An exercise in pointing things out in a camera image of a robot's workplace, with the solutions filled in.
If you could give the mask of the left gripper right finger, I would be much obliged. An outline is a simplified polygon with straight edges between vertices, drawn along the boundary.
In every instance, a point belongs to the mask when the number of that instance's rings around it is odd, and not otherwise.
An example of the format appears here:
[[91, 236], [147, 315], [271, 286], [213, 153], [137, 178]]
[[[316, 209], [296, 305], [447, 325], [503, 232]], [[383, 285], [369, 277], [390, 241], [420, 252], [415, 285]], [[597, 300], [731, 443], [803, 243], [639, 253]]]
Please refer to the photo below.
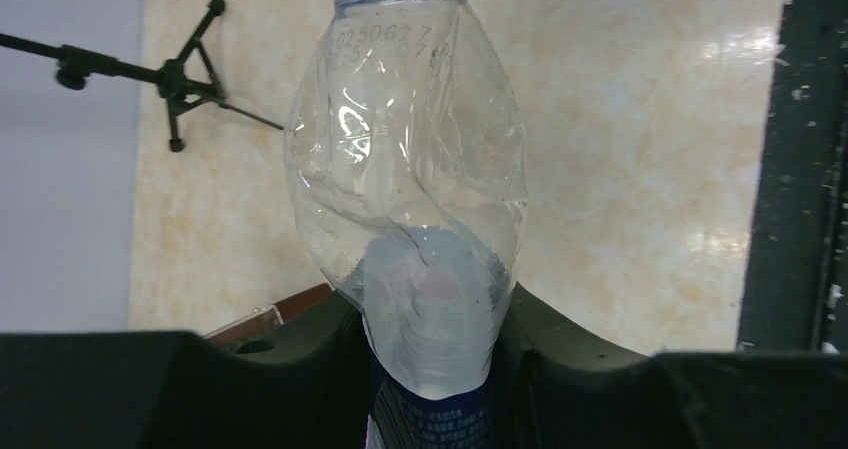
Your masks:
[[516, 287], [492, 362], [501, 448], [843, 448], [847, 360], [643, 356]]

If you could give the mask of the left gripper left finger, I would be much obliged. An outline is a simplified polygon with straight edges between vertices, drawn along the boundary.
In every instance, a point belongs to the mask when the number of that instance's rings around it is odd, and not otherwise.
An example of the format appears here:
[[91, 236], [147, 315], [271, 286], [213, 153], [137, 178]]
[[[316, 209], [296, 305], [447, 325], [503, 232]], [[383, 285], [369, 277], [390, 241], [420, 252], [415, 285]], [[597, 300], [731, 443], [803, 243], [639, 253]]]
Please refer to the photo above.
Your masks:
[[6, 334], [5, 448], [360, 448], [368, 355], [331, 296], [236, 354], [191, 332]]

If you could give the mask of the clear Pepsi plastic bottle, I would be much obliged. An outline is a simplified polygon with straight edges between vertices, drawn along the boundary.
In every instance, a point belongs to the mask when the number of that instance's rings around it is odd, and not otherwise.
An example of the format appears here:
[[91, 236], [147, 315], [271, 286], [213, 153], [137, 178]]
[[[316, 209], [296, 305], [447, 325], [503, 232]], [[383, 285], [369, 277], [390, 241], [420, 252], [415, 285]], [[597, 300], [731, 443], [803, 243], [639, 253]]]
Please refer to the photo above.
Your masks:
[[494, 448], [525, 127], [468, 0], [333, 0], [285, 134], [296, 226], [360, 313], [370, 448]]

